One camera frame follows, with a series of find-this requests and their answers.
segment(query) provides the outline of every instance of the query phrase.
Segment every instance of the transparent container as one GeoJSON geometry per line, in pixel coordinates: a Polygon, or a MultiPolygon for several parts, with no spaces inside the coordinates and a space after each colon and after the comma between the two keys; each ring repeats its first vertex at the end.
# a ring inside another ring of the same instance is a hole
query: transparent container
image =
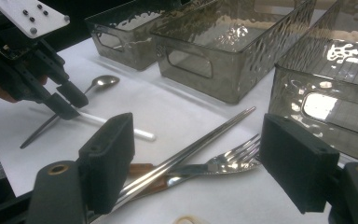
{"type": "Polygon", "coordinates": [[[136,70],[157,60],[149,31],[212,0],[135,0],[86,18],[100,55],[136,70]]]}
{"type": "Polygon", "coordinates": [[[269,113],[358,160],[358,0],[336,2],[280,58],[269,113]]]}
{"type": "Polygon", "coordinates": [[[152,30],[160,73],[237,104],[305,33],[315,5],[294,1],[281,15],[257,2],[216,0],[152,30]]]}

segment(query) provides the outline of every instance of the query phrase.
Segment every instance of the white surface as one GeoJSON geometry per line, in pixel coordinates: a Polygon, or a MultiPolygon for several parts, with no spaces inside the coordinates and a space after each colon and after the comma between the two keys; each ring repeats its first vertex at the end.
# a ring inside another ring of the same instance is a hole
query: white surface
{"type": "Polygon", "coordinates": [[[69,24],[60,12],[35,0],[0,0],[0,11],[30,38],[37,38],[69,24]],[[37,33],[32,34],[31,28],[37,29],[37,33]]]}
{"type": "MultiPolygon", "coordinates": [[[[120,82],[105,91],[91,90],[82,110],[100,118],[132,112],[134,126],[157,136],[150,143],[136,139],[133,162],[159,164],[218,125],[253,105],[257,110],[201,150],[188,163],[205,162],[261,132],[268,111],[271,71],[238,105],[227,105],[177,84],[159,74],[155,63],[134,71],[98,55],[88,39],[60,52],[65,70],[79,89],[85,90],[99,75],[115,75],[120,82]]],[[[47,84],[54,91],[52,82],[47,84]]],[[[75,160],[78,150],[98,130],[100,123],[83,118],[59,120],[26,149],[21,143],[52,112],[33,102],[0,100],[0,160],[16,195],[33,188],[38,170],[47,164],[75,160]]],[[[202,176],[141,200],[128,203],[103,223],[173,223],[191,215],[209,223],[327,223],[324,214],[301,215],[263,167],[248,173],[202,176]]]]}
{"type": "MultiPolygon", "coordinates": [[[[107,122],[107,119],[98,118],[96,116],[93,116],[93,115],[90,115],[90,114],[87,114],[87,113],[84,113],[81,111],[77,111],[77,112],[80,114],[80,116],[82,116],[84,118],[100,122],[101,125],[104,125],[107,122]]],[[[136,129],[136,128],[133,130],[133,134],[134,134],[134,137],[139,137],[139,138],[142,138],[147,141],[153,142],[156,140],[156,136],[153,133],[148,133],[143,130],[136,129]]]]}

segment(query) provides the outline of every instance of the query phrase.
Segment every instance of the white bracket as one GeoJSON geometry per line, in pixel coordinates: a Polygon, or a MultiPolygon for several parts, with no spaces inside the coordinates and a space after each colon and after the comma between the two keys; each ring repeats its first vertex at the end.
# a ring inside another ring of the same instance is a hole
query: white bracket
{"type": "Polygon", "coordinates": [[[48,34],[70,22],[68,16],[35,0],[0,0],[0,11],[30,38],[48,34]]]}

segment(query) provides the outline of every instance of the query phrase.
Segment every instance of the metal chopstick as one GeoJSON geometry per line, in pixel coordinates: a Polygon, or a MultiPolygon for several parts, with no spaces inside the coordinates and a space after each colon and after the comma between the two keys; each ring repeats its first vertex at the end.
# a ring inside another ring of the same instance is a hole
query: metal chopstick
{"type": "Polygon", "coordinates": [[[232,126],[234,126],[235,124],[239,123],[241,120],[246,118],[253,111],[255,111],[255,107],[240,112],[240,114],[236,115],[234,118],[228,120],[227,122],[220,125],[210,133],[207,133],[206,135],[201,137],[201,139],[199,139],[198,141],[182,149],[180,152],[176,153],[175,155],[164,161],[153,171],[139,177],[138,179],[136,179],[135,181],[131,182],[129,185],[124,187],[124,189],[119,194],[119,198],[116,202],[115,207],[113,208],[113,211],[115,211],[121,205],[128,202],[131,198],[133,198],[138,193],[140,193],[143,189],[149,186],[154,180],[167,173],[171,168],[173,168],[174,165],[176,165],[179,162],[182,162],[184,159],[194,154],[196,151],[210,144],[214,139],[216,139],[221,134],[225,133],[228,129],[230,129],[232,126]]]}

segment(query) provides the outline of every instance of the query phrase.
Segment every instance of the utensil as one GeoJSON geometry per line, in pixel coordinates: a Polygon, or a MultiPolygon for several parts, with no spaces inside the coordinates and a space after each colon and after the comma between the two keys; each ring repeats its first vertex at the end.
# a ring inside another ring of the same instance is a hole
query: utensil
{"type": "MultiPolygon", "coordinates": [[[[259,142],[260,139],[257,134],[255,137],[249,139],[247,142],[241,144],[239,147],[235,147],[228,152],[222,153],[219,156],[211,158],[205,163],[205,165],[215,166],[217,165],[216,162],[218,162],[224,167],[231,167],[235,169],[235,172],[225,172],[224,169],[222,169],[219,172],[213,172],[213,175],[227,175],[252,170],[261,164],[261,162],[257,158],[258,149],[260,147],[259,142]]],[[[153,184],[148,186],[145,190],[143,190],[141,193],[139,193],[137,196],[135,196],[133,200],[171,188],[197,175],[209,175],[208,172],[195,173],[194,175],[174,175],[174,173],[180,173],[181,169],[182,168],[180,167],[173,168],[171,172],[162,176],[161,178],[153,182],[153,184]]]]}
{"type": "MultiPolygon", "coordinates": [[[[228,175],[243,172],[248,169],[248,161],[258,153],[259,147],[260,137],[256,134],[230,151],[210,158],[204,164],[175,166],[166,175],[228,175]]],[[[151,163],[132,163],[129,175],[144,175],[154,168],[151,163]]]]}
{"type": "MultiPolygon", "coordinates": [[[[96,77],[91,81],[91,85],[84,91],[84,94],[86,94],[89,90],[91,90],[91,88],[93,88],[95,86],[100,86],[100,87],[110,86],[111,87],[111,86],[118,84],[119,81],[120,81],[120,79],[118,77],[114,77],[114,76],[110,76],[110,75],[96,77]]],[[[40,127],[38,129],[36,129],[36,131],[31,133],[31,135],[24,141],[24,143],[22,143],[20,148],[23,149],[23,148],[28,147],[36,139],[36,137],[57,117],[58,117],[58,115],[55,114],[55,115],[51,116],[51,118],[46,120],[42,125],[40,125],[40,127]]]]}
{"type": "Polygon", "coordinates": [[[203,147],[210,144],[214,139],[219,137],[221,134],[226,132],[228,129],[230,129],[235,124],[239,123],[241,120],[246,118],[249,114],[251,114],[253,111],[255,111],[255,107],[252,107],[250,109],[246,109],[242,112],[240,112],[237,116],[234,118],[228,120],[224,124],[220,125],[210,133],[207,133],[201,139],[196,141],[195,143],[191,144],[190,146],[182,149],[166,161],[164,161],[162,164],[160,164],[158,167],[156,167],[151,172],[147,173],[146,175],[143,175],[139,178],[137,178],[135,181],[131,182],[129,185],[123,188],[123,190],[119,193],[117,202],[115,207],[113,208],[113,211],[118,209],[121,205],[128,202],[130,199],[135,197],[137,194],[139,194],[143,189],[147,188],[153,181],[158,179],[159,177],[165,175],[170,169],[173,168],[174,165],[182,162],[187,157],[194,154],[196,151],[202,149],[203,147]]]}

